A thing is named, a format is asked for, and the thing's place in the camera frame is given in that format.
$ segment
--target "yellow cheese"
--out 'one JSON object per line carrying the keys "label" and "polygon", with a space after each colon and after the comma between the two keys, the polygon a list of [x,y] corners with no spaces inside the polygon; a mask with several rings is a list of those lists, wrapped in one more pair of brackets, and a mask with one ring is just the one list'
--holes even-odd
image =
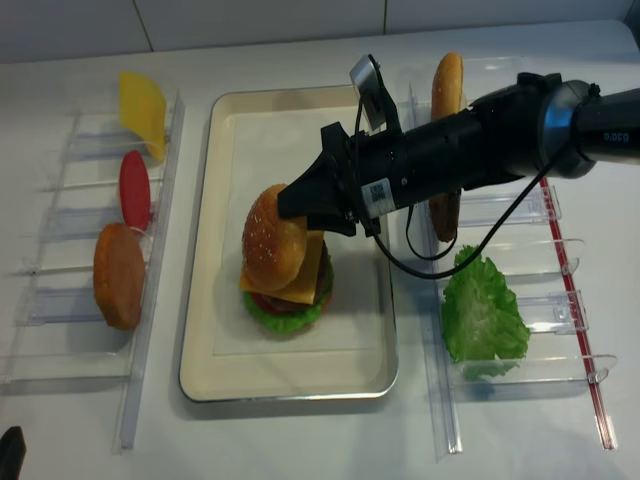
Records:
{"label": "yellow cheese", "polygon": [[256,288],[242,269],[240,276],[240,289],[247,292],[260,293],[270,297],[279,298],[288,302],[306,303],[312,305],[316,295],[316,282],[318,281],[318,269],[322,256],[322,243],[324,232],[307,232],[307,251],[300,266],[298,276],[282,290],[277,292],[265,292]]}
{"label": "yellow cheese", "polygon": [[120,123],[146,143],[153,158],[164,160],[164,117],[167,101],[162,90],[138,73],[120,73]]}

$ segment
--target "table surface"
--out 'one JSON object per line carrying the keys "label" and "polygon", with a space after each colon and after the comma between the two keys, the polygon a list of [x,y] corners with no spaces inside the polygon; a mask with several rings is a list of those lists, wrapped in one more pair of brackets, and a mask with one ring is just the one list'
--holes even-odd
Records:
{"label": "table surface", "polygon": [[[16,128],[45,128],[23,121],[37,118],[33,92],[71,74],[148,71],[173,81],[186,105],[135,449],[112,454],[121,395],[116,385],[85,383],[71,393],[14,388],[0,404],[0,429],[14,424],[24,428],[29,451],[22,478],[634,478],[640,467],[633,453],[640,444],[635,411],[640,393],[635,347],[640,334],[635,318],[640,311],[640,224],[633,219],[640,203],[640,168],[602,164],[580,181],[553,182],[563,209],[564,236],[587,243],[575,280],[589,314],[592,348],[620,359],[602,386],[620,444],[617,451],[602,450],[591,401],[582,395],[461,404],[465,452],[439,458],[418,315],[406,301],[411,293],[406,289],[396,292],[400,373],[381,402],[314,409],[280,405],[247,418],[246,411],[233,407],[191,404],[180,393],[182,286],[189,281],[199,199],[194,185],[202,174],[214,101],[231,91],[345,84],[349,69],[365,53],[382,64],[392,96],[401,98],[407,70],[438,61],[452,49],[467,58],[526,56],[536,71],[594,81],[604,93],[637,87],[640,78],[632,35],[612,21],[0,66],[0,144],[5,147],[16,148]],[[1,172],[11,169],[11,159],[0,162],[4,188]]]}

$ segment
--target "white wall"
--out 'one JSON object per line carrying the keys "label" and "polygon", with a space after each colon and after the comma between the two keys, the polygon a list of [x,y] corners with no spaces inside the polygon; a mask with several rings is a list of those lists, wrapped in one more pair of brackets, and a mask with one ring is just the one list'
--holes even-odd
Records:
{"label": "white wall", "polygon": [[634,0],[389,0],[387,33],[574,20],[624,20]]}
{"label": "white wall", "polygon": [[382,35],[384,0],[136,0],[154,50]]}
{"label": "white wall", "polygon": [[132,0],[1,0],[0,62],[149,51]]}

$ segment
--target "label sticker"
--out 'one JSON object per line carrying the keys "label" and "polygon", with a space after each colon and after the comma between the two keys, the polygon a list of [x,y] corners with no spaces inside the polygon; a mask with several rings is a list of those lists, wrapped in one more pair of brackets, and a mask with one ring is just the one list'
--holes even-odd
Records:
{"label": "label sticker", "polygon": [[393,194],[391,193],[391,184],[386,177],[363,185],[362,196],[371,218],[381,217],[396,209]]}

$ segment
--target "black cable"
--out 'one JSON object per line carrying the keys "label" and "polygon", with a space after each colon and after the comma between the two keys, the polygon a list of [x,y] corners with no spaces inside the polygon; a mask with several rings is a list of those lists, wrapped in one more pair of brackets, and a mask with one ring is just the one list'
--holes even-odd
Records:
{"label": "black cable", "polygon": [[[359,149],[358,149],[358,143],[359,143],[358,137],[359,137],[359,135],[358,135],[358,130],[360,130],[360,117],[361,116],[362,116],[362,95],[360,96],[360,101],[358,103],[358,114],[356,116],[356,131],[355,131],[355,146],[354,146],[354,150],[355,150],[354,163],[355,163],[355,167],[356,167],[356,178],[358,180],[360,178],[360,168],[359,168],[359,158],[358,158],[358,155],[359,155]],[[408,273],[409,275],[413,275],[414,277],[422,278],[424,280],[440,280],[442,278],[447,278],[447,277],[450,277],[451,275],[455,275],[456,273],[464,270],[466,267],[468,267],[471,264],[471,262],[473,262],[476,258],[478,258],[480,253],[482,253],[482,250],[484,249],[484,247],[487,246],[489,241],[493,238],[493,236],[496,234],[496,232],[502,226],[502,224],[505,222],[505,220],[507,218],[509,218],[509,215],[511,215],[513,213],[513,211],[516,208],[518,208],[518,205],[520,205],[520,203],[522,203],[522,200],[524,200],[526,198],[526,196],[529,195],[529,192],[531,192],[531,190],[534,189],[534,187],[540,182],[540,180],[542,180],[542,178],[547,173],[549,173],[549,171],[554,167],[554,165],[556,164],[556,162],[558,161],[559,158],[560,158],[560,156],[558,155],[557,157],[551,159],[542,168],[542,170],[540,170],[538,172],[538,174],[533,178],[533,180],[531,180],[531,182],[525,187],[525,189],[520,193],[520,195],[518,195],[518,197],[514,200],[514,202],[509,206],[509,208],[507,208],[507,210],[502,214],[502,216],[493,225],[493,227],[491,227],[491,230],[489,230],[489,233],[487,233],[487,235],[484,237],[482,242],[480,242],[480,245],[478,245],[476,247],[476,249],[473,251],[473,253],[471,255],[469,255],[467,258],[465,258],[458,265],[456,265],[453,268],[450,268],[449,270],[446,270],[444,272],[438,272],[438,273],[425,273],[425,272],[421,272],[419,270],[415,270],[415,269],[413,269],[411,267],[408,267],[407,265],[402,263],[400,260],[398,260],[396,257],[394,257],[393,254],[387,249],[387,247],[384,246],[384,243],[382,243],[382,240],[380,240],[380,237],[378,236],[378,234],[375,231],[373,231],[373,239],[376,241],[376,244],[378,245],[378,248],[382,251],[384,256],[387,257],[389,259],[389,261],[391,263],[393,263],[396,267],[398,267],[403,272]],[[362,201],[364,203],[364,196],[362,195],[362,188],[360,188],[360,196],[361,196]],[[367,210],[366,207],[365,207],[363,213],[364,213],[364,216],[365,216],[365,220],[367,220],[367,223],[371,224],[371,218],[369,217],[369,211]]]}
{"label": "black cable", "polygon": [[413,245],[411,245],[411,239],[409,238],[409,227],[411,226],[411,217],[413,216],[413,205],[411,205],[409,207],[409,211],[407,212],[407,226],[404,230],[404,236],[407,238],[407,244],[409,245],[409,248],[411,249],[411,252],[413,252],[413,254],[418,257],[420,260],[426,260],[429,262],[435,262],[436,260],[440,260],[441,258],[447,256],[449,254],[449,252],[453,249],[453,247],[456,244],[456,241],[458,240],[458,229],[456,228],[456,234],[453,237],[453,240],[451,241],[451,243],[449,244],[449,246],[446,248],[446,250],[444,252],[440,252],[437,255],[433,255],[431,257],[425,257],[424,255],[419,254],[418,252],[416,252],[416,250],[413,248]]}

